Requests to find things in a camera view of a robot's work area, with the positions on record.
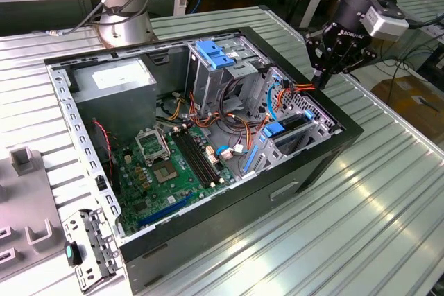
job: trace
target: chip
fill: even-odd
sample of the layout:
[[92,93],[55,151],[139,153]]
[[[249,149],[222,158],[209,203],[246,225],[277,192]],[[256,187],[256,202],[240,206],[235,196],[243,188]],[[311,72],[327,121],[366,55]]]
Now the chip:
[[146,206],[146,203],[142,201],[137,204],[134,204],[134,208],[136,211],[143,211],[144,209],[148,208],[148,206]]
[[159,183],[165,183],[167,180],[172,180],[178,176],[178,173],[170,160],[155,164],[151,170],[154,172]]

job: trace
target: side panel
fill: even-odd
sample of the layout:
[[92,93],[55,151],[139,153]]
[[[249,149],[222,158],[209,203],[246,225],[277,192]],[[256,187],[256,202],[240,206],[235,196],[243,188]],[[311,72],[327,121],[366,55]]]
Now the side panel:
[[132,292],[155,283],[180,265],[220,243],[313,184],[342,150],[328,152],[218,212],[150,252],[126,263]]

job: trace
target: aluminum table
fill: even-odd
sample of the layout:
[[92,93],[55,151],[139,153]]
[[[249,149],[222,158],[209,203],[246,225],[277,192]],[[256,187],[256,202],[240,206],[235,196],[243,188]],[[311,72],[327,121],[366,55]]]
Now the aluminum table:
[[[311,75],[301,36],[270,11],[153,20],[160,39],[238,26]],[[62,220],[95,204],[42,60],[101,48],[89,28],[0,37],[0,148],[42,152]],[[444,272],[444,153],[353,79],[335,76],[325,93],[365,130],[356,144],[313,187],[141,295],[426,295]],[[63,253],[0,289],[80,295]],[[123,275],[92,293],[129,294]]]

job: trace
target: computer chassis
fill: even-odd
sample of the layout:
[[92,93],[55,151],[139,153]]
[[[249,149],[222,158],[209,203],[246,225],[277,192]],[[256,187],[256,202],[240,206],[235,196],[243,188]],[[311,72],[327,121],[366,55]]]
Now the computer chassis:
[[[251,28],[92,51],[45,60],[45,64],[79,161],[85,167],[90,192],[98,202],[96,210],[79,211],[63,222],[68,262],[75,267],[84,293],[122,269],[133,293],[154,284],[304,191],[363,132],[321,91],[291,91],[281,103],[276,91],[280,85],[293,89],[293,83],[309,85],[310,82]],[[227,82],[236,83],[224,100],[222,91]],[[167,133],[165,128],[158,130],[154,125],[159,105],[155,101],[156,96],[171,92],[183,92],[184,98],[193,93],[196,113],[180,114],[184,117],[183,124]],[[231,152],[243,155],[237,161],[239,168],[233,159],[224,160],[222,173],[213,165],[219,157],[214,148],[230,138],[215,125],[197,128],[191,122],[193,117],[217,115],[218,98],[222,98],[226,110],[251,123],[264,117],[270,119],[269,124],[265,125],[265,119],[261,128],[256,127],[250,149],[248,145],[244,148],[246,152],[242,152],[242,145],[240,150],[228,147],[230,152],[224,156],[230,158]],[[278,108],[281,104],[286,105],[285,109]],[[206,152],[205,146],[202,147],[202,156],[207,158],[203,163],[217,174],[216,184],[212,179],[204,184],[205,175],[199,177],[190,157],[186,167],[189,165],[200,180],[198,189],[189,189],[185,196],[182,193],[182,199],[177,198],[178,194],[172,195],[172,199],[170,196],[171,207],[138,220],[140,228],[130,227],[132,231],[128,232],[130,229],[123,227],[122,205],[116,195],[127,184],[123,184],[122,174],[115,167],[124,169],[127,163],[132,168],[136,156],[122,153],[123,162],[111,151],[106,153],[102,149],[107,146],[101,129],[90,123],[96,117],[103,119],[101,124],[106,124],[103,127],[118,133],[116,136],[124,138],[125,143],[133,145],[131,140],[136,137],[134,149],[141,149],[140,156],[146,157],[140,139],[151,134],[153,138],[154,135],[161,138],[162,156],[158,160],[166,165],[165,170],[172,168],[169,159],[176,167],[157,180],[171,187],[174,184],[169,177],[177,177],[179,168],[186,164],[173,159],[176,149],[171,148],[186,150],[193,144],[193,140],[190,143],[179,136],[192,133],[191,138],[199,145],[208,141]],[[153,160],[146,159],[146,164],[140,166],[149,169],[155,163]],[[135,177],[143,178],[141,184],[145,188],[139,187],[137,192],[157,191],[148,181],[164,177],[159,176],[159,168],[156,176],[142,173],[137,166],[135,169]],[[195,195],[187,202],[190,193],[200,194],[198,199]],[[148,196],[144,200],[149,204],[153,198]]]

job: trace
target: metal bracket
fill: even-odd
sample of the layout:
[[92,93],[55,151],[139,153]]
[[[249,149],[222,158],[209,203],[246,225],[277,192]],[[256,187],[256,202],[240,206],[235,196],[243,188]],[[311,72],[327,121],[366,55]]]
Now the metal bracket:
[[63,222],[63,230],[69,243],[76,242],[80,250],[82,263],[75,271],[83,293],[115,276],[122,267],[120,253],[102,209],[77,211]]

